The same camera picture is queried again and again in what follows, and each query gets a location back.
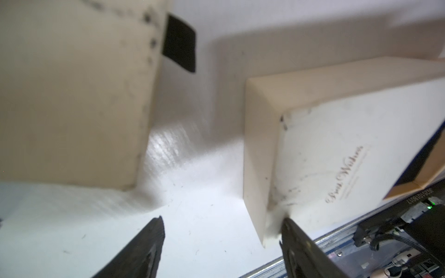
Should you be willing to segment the large cream jewelry box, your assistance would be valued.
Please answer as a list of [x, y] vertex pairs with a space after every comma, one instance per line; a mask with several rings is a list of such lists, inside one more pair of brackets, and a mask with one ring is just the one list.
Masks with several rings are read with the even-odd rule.
[[264, 247], [418, 192], [445, 171], [445, 64], [381, 57], [246, 82], [243, 199]]

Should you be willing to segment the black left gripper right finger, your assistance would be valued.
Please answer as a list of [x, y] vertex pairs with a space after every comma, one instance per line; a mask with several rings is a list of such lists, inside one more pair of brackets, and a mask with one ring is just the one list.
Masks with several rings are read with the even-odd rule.
[[308, 235], [290, 218], [281, 226], [280, 247], [289, 278], [347, 278]]

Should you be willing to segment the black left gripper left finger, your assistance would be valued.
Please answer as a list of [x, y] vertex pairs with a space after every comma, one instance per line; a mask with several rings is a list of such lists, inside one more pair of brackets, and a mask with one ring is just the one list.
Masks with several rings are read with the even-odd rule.
[[155, 278], [164, 240], [163, 219], [153, 218], [95, 277]]

